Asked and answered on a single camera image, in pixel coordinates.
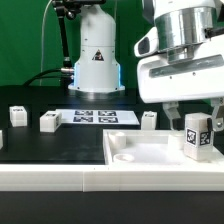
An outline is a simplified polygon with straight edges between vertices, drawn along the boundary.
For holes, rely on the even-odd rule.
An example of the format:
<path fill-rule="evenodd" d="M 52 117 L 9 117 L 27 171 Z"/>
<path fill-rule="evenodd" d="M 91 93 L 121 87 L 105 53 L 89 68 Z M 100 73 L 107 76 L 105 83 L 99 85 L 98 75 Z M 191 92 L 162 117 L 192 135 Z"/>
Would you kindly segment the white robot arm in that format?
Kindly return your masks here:
<path fill-rule="evenodd" d="M 134 46 L 140 97 L 163 104 L 171 126 L 179 125 L 178 103 L 211 100 L 209 127 L 224 130 L 223 0 L 142 0 L 150 31 Z M 81 52 L 71 88 L 88 97 L 121 90 L 115 60 L 115 23 L 100 6 L 81 13 Z"/>

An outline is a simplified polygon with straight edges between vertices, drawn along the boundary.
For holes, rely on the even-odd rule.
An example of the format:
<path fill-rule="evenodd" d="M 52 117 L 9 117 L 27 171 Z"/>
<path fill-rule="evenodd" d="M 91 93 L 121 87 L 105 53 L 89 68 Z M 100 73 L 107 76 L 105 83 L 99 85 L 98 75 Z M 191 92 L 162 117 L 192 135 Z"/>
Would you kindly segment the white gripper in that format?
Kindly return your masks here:
<path fill-rule="evenodd" d="M 181 121 L 177 102 L 213 98 L 209 131 L 224 130 L 224 44 L 205 43 L 188 62 L 169 65 L 164 54 L 142 59 L 137 67 L 140 97 L 145 103 L 162 104 L 170 128 Z"/>

